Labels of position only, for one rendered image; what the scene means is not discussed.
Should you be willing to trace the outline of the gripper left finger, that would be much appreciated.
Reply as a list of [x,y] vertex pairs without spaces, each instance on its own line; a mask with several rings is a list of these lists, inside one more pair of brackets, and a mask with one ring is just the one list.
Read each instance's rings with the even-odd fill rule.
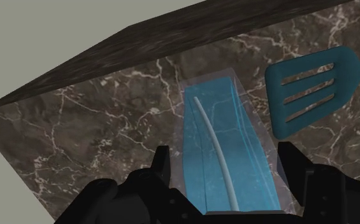
[[170,188],[168,146],[158,146],[149,168],[132,171],[122,184],[89,182],[54,224],[202,224],[203,214]]

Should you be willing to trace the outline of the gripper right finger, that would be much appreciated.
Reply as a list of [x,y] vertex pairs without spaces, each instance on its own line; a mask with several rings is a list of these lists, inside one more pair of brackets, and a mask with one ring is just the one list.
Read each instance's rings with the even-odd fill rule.
[[282,174],[298,204],[300,224],[360,224],[360,180],[315,164],[290,142],[278,143]]

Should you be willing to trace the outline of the clear bottle with blue liquid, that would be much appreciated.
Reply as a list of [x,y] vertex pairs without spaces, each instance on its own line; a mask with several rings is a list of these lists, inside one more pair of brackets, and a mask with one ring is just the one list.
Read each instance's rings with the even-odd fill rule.
[[171,182],[203,214],[294,213],[277,149],[233,69],[180,82]]

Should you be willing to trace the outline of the teal slotted spatula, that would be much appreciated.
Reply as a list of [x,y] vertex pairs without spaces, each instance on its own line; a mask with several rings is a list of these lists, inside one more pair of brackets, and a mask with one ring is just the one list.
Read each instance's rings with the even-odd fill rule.
[[[289,76],[327,64],[333,68],[281,84]],[[347,46],[269,65],[264,74],[273,135],[285,139],[345,105],[360,83],[360,60]]]

